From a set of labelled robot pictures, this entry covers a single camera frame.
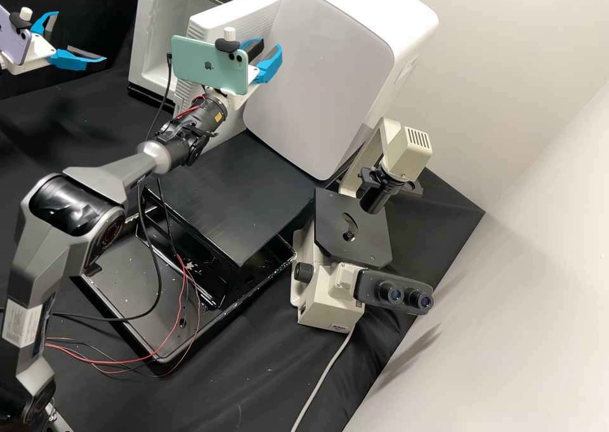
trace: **phone mount knob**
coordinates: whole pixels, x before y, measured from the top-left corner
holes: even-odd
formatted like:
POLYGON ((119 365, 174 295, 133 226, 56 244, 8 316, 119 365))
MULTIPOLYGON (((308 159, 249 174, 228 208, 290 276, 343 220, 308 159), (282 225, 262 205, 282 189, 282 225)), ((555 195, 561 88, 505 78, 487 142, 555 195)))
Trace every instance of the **phone mount knob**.
POLYGON ((21 7, 21 12, 19 12, 19 18, 21 18, 23 21, 29 21, 32 19, 33 14, 34 12, 32 12, 32 9, 28 7, 21 7))
POLYGON ((224 40, 227 42, 234 42, 237 40, 237 30, 232 26, 224 28, 224 40))

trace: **red wire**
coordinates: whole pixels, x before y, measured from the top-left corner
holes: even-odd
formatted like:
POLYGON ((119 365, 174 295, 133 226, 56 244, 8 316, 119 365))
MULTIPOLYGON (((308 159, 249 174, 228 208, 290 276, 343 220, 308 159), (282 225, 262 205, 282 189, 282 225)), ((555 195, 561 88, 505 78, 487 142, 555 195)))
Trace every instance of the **red wire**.
POLYGON ((199 107, 200 107, 200 105, 195 105, 194 107, 190 107, 190 108, 184 110, 182 113, 178 113, 176 116, 174 116, 174 119, 180 118, 180 117, 186 115, 187 113, 197 110, 199 107))
POLYGON ((63 351, 64 353, 69 354, 70 356, 72 356, 75 359, 78 359, 79 361, 87 362, 92 365, 120 365, 120 364, 126 364, 126 363, 141 362, 143 360, 150 359, 154 355, 158 354, 160 349, 163 348, 163 346, 165 346, 165 344, 167 343, 167 340, 169 340, 169 337, 171 337, 171 334, 173 334, 173 332, 176 330, 176 328, 180 322, 180 314, 182 311, 182 294, 184 293, 184 286, 186 285, 187 281, 186 281, 186 267, 184 265, 184 262, 182 262, 182 258, 179 255, 178 255, 178 261, 180 261, 180 264, 182 265, 182 288, 180 290, 180 295, 178 297, 178 315, 176 316, 176 321, 175 321, 173 327, 171 328, 171 331, 169 331, 169 334, 167 334, 167 336, 165 337, 165 340, 163 340, 163 343, 161 343, 160 346, 156 350, 154 350, 147 356, 137 358, 137 359, 123 360, 123 361, 99 361, 99 360, 91 360, 89 358, 80 357, 79 355, 72 353, 67 348, 64 348, 63 346, 55 345, 53 343, 46 343, 45 346, 47 346, 49 348, 54 348, 56 350, 63 351))
MULTIPOLYGON (((186 266, 184 265, 184 261, 182 261, 181 257, 178 257, 178 261, 180 262, 180 265, 182 267, 182 272, 185 273, 187 271, 186 266)), ((187 274, 187 278, 192 282, 193 286, 196 285, 194 278, 192 278, 190 275, 187 274)), ((180 358, 180 360, 178 361, 178 363, 176 365, 173 366, 173 368, 171 370, 169 370, 166 373, 163 373, 163 375, 160 375, 159 377, 165 377, 170 375, 170 373, 172 373, 174 370, 176 370, 180 364, 182 363, 182 361, 184 361, 184 359, 186 358, 186 356, 188 355, 188 352, 190 351, 190 348, 192 347, 192 344, 195 342, 195 340, 197 339, 197 334, 199 333, 199 329, 201 326, 201 299, 199 297, 199 295, 197 294, 197 302, 198 302, 198 312, 197 312, 197 328, 195 329, 195 333, 192 336, 192 338, 190 339, 190 343, 188 344, 188 348, 186 349, 186 351, 184 351, 184 354, 182 355, 182 357, 180 358)), ((130 372, 132 371, 132 369, 122 369, 122 370, 103 370, 99 367, 97 367, 97 365, 95 364, 91 364, 98 372, 101 372, 103 374, 106 375, 118 375, 118 374, 122 374, 122 373, 126 373, 126 372, 130 372)))
MULTIPOLYGON (((178 257, 178 261, 180 261, 180 264, 182 265, 182 271, 186 272, 186 266, 184 265, 184 262, 182 261, 182 259, 180 257, 178 257)), ((194 278, 192 278, 191 276, 188 275, 188 279, 192 281, 192 284, 194 286, 195 285, 194 278)), ((197 328, 195 329, 195 333, 193 334, 192 338, 190 339, 190 343, 188 344, 188 348, 186 349, 186 351, 184 351, 184 354, 182 354, 182 357, 180 358, 178 363, 176 365, 174 365, 173 368, 169 372, 164 373, 162 376, 167 376, 167 375, 169 375, 170 373, 172 373, 174 370, 176 370, 178 368, 178 366, 186 358, 186 355, 190 351, 190 348, 192 347, 192 344, 197 339, 197 334, 199 333, 199 328, 201 326, 201 298, 199 297, 199 293, 197 292, 196 286, 195 286, 195 294, 197 295, 197 307, 198 307, 197 308, 197 328)))

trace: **white cable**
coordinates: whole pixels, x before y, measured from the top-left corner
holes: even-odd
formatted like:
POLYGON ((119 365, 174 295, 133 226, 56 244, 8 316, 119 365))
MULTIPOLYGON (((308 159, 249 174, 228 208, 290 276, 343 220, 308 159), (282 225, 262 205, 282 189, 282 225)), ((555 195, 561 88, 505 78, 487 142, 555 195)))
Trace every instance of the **white cable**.
POLYGON ((296 422, 294 423, 294 425, 292 426, 291 432, 296 432, 296 429, 298 429, 298 426, 300 425, 300 422, 303 420, 303 418, 305 417, 305 413, 308 410, 309 406, 311 405, 311 402, 313 401, 313 399, 315 398, 315 395, 317 394, 317 391, 319 391, 319 388, 322 387, 322 383, 324 382, 324 379, 326 377, 326 375, 330 372, 330 369, 332 368, 332 366, 334 365, 334 362, 336 362, 336 360, 338 359, 338 356, 341 355, 341 353, 344 350, 344 347, 347 346, 347 343, 349 343, 349 340, 351 339, 351 335, 353 335, 353 329, 355 329, 355 326, 353 326, 353 328, 350 330, 350 332, 347 334, 347 337, 344 339, 343 344, 341 345, 341 347, 336 351, 336 354, 334 354, 334 356, 332 356, 332 359, 330 359, 330 362, 328 363, 328 365, 326 366, 324 373, 322 373, 322 376, 319 377, 319 381, 317 382, 317 384, 315 385, 315 389, 313 389, 313 392, 311 393, 311 395, 309 396, 309 399, 307 399, 303 409, 300 411, 300 415, 298 415, 298 417, 296 418, 296 422))

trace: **green iphone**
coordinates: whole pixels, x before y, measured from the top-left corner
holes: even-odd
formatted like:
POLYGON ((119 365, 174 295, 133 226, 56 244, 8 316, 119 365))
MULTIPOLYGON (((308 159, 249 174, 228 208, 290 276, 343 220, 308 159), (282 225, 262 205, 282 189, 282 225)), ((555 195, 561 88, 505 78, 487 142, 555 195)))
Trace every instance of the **green iphone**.
POLYGON ((228 89, 239 95, 247 93, 245 51, 238 49, 225 53, 211 43, 173 36, 171 54, 176 77, 216 89, 228 89))

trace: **label sticker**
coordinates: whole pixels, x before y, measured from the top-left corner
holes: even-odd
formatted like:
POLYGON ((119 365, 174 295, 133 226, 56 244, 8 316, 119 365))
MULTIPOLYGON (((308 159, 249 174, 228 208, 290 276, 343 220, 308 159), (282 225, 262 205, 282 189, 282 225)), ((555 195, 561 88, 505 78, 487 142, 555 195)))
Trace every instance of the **label sticker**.
POLYGON ((9 299, 4 312, 2 338, 19 348, 34 343, 42 310, 42 305, 25 308, 9 299))
POLYGON ((349 328, 338 324, 330 324, 330 329, 336 332, 349 332, 349 328))

